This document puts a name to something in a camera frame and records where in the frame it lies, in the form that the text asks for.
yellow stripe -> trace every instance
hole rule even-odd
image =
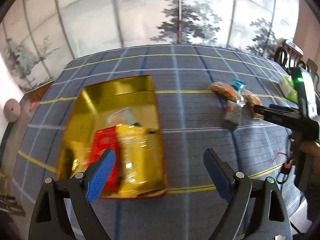
[[[129,57],[120,57],[120,58],[113,58],[113,59],[106,59],[106,60],[101,60],[101,61],[97,61],[97,62],[93,62],[93,63],[87,63],[84,65],[80,65],[80,66],[75,66],[75,67],[70,67],[70,68],[66,68],[63,71],[66,70],[70,70],[70,69],[75,69],[75,68],[80,68],[80,67],[84,67],[84,66],[88,66],[88,65],[94,65],[97,63],[102,63],[102,62],[109,62],[109,61],[114,61],[114,60],[120,60],[120,59],[128,59],[128,58],[136,58],[136,57],[154,57],[154,56],[172,56],[173,54],[150,54],[150,55],[136,55],[136,56],[129,56]],[[267,70],[270,71],[274,71],[277,72],[281,75],[283,75],[281,72],[277,71],[277,70],[273,70],[270,68],[266,68],[263,66],[259,66],[257,64],[253,64],[253,63],[249,63],[249,62],[245,62],[245,61],[241,61],[241,60],[236,60],[236,59],[232,59],[232,58],[223,58],[223,57],[214,57],[214,56],[205,56],[205,55],[197,55],[197,54],[174,54],[175,56],[193,56],[193,57],[207,57],[207,58],[217,58],[217,59],[225,59],[225,60],[229,60],[229,61],[235,61],[235,62],[240,62],[240,63],[246,63],[252,66],[256,66],[256,67],[261,67],[261,68],[265,68]]]
[[[26,158],[27,160],[29,160],[30,162],[32,162],[32,163],[34,163],[34,164],[36,164],[36,165],[38,165],[38,166],[40,166],[40,167],[42,167],[42,168],[45,168],[45,169],[47,169],[48,171],[52,171],[53,173],[57,173],[57,169],[56,169],[56,168],[51,167],[50,165],[47,165],[47,164],[45,164],[45,163],[42,163],[42,162],[36,160],[35,158],[30,157],[30,156],[26,155],[25,153],[23,153],[23,152],[20,151],[20,150],[18,151],[18,153],[19,153],[22,157],[24,157],[24,158]]]
[[[256,179],[259,177],[262,177],[263,175],[269,174],[272,171],[278,170],[279,168],[281,168],[282,164],[265,170],[265,171],[261,171],[259,173],[253,174],[251,176],[249,176],[250,179]],[[207,190],[215,190],[216,187],[214,185],[205,185],[205,186],[198,186],[198,187],[188,187],[188,188],[170,188],[168,189],[168,194],[181,194],[181,193],[185,193],[185,192],[201,192],[201,191],[207,191]]]
[[[57,101],[68,101],[68,100],[73,100],[73,99],[77,99],[78,97],[71,97],[71,98],[58,98],[58,99],[53,99],[53,100],[49,100],[49,101],[42,101],[40,102],[40,104],[48,104],[48,103],[53,103],[53,102],[57,102]]]
[[[190,93],[190,94],[203,94],[203,93],[213,93],[211,90],[160,90],[160,91],[155,91],[156,94],[171,94],[171,93]],[[277,97],[277,96],[270,96],[270,95],[256,95],[257,97],[270,97],[270,98],[276,98],[276,99],[282,99],[282,100],[287,100],[286,98],[282,97]],[[57,101],[68,101],[68,100],[73,100],[77,99],[78,97],[71,97],[71,98],[58,98],[58,99],[53,99],[49,101],[42,101],[40,104],[48,104],[48,103],[53,103]]]

metal screw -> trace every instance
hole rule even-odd
[[[83,177],[83,173],[82,172],[77,172],[76,174],[75,174],[75,178],[76,179],[81,179]]]
[[[51,181],[52,181],[52,178],[47,177],[47,178],[44,180],[44,183],[49,184]]]
[[[236,176],[237,176],[238,178],[240,178],[240,179],[244,178],[244,174],[243,174],[241,171],[238,171],[238,172],[236,173]]]
[[[272,178],[272,177],[267,177],[267,181],[268,181],[269,183],[274,183],[274,182],[275,182],[275,179]]]

open box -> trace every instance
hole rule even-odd
[[[65,130],[58,160],[56,179],[68,179],[72,174],[72,163],[76,158],[68,149],[71,142],[79,142],[89,148],[96,130],[107,127],[106,119],[110,115],[130,107],[131,113],[142,127],[155,131],[150,134],[152,147],[158,149],[163,160],[163,181],[157,190],[138,195],[155,197],[165,194],[167,176],[165,172],[164,153],[160,133],[157,101],[152,77],[148,75],[120,78],[84,87],[74,103],[67,129]],[[120,198],[117,193],[102,191],[100,198]]]

wall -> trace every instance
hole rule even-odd
[[[178,8],[178,0],[16,0],[0,24],[0,52],[27,92],[74,58],[175,43]],[[298,0],[182,0],[182,42],[267,55],[293,38],[298,11]]]
[[[4,104],[10,99],[14,98],[18,102],[22,99],[23,93],[14,82],[9,71],[7,70],[2,57],[0,56],[0,142],[3,133],[7,128],[8,121],[4,117]]]
[[[316,60],[320,45],[320,24],[304,0],[299,0],[299,17],[293,43],[302,49],[304,62],[311,58],[320,66],[320,57]]]

black handheld device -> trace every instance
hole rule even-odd
[[[296,166],[295,186],[302,192],[310,188],[312,157],[299,150],[301,141],[319,142],[320,116],[317,114],[316,97],[310,74],[300,67],[291,69],[294,89],[298,95],[299,109],[270,105],[254,107],[264,120],[292,130],[291,138],[294,165]]]

